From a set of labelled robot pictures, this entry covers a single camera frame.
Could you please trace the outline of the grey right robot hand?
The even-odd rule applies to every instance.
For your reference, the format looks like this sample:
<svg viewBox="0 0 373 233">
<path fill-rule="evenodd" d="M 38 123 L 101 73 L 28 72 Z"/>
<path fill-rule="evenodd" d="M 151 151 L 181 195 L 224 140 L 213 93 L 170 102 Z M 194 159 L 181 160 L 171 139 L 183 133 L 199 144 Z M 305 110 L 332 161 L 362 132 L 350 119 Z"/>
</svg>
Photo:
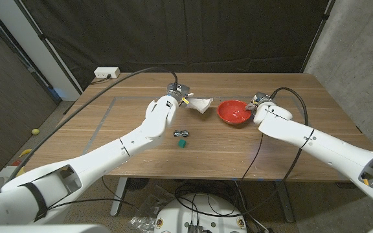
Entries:
<svg viewBox="0 0 373 233">
<path fill-rule="evenodd" d="M 252 100 L 245 106 L 246 111 L 256 111 L 265 102 L 272 102 L 272 98 L 261 92 L 257 92 Z"/>
</svg>

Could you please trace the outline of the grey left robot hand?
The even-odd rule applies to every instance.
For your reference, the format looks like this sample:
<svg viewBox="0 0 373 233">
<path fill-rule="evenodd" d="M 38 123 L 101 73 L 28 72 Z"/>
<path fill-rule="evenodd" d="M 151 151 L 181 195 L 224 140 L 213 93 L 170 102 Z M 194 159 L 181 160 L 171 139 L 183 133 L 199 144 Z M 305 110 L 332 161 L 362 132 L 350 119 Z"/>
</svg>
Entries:
<svg viewBox="0 0 373 233">
<path fill-rule="evenodd" d="M 190 88 L 183 84 L 169 83 L 166 88 L 167 95 L 175 98 L 180 104 L 183 97 L 185 97 L 189 92 Z"/>
</svg>

